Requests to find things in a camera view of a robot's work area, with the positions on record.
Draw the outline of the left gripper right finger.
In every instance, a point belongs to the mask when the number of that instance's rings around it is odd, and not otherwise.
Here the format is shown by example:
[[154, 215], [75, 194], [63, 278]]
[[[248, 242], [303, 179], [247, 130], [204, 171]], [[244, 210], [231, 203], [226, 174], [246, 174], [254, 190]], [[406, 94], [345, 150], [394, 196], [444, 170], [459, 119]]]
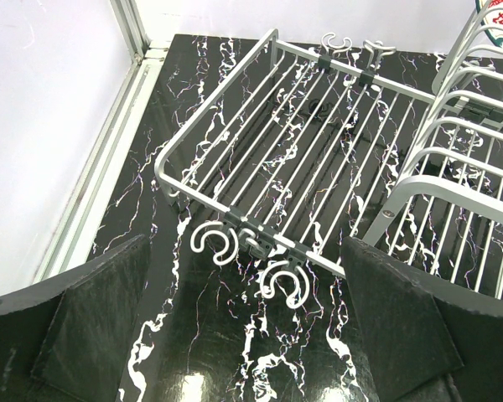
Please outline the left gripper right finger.
[[381, 401], [503, 401], [503, 301], [352, 237], [341, 262]]

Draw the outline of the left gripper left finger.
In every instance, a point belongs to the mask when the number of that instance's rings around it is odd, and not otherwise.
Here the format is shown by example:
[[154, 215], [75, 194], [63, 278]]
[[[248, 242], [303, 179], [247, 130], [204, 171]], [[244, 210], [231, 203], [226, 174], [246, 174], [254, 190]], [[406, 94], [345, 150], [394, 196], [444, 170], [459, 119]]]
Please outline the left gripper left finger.
[[0, 296], [0, 401], [113, 401], [151, 262], [138, 235]]

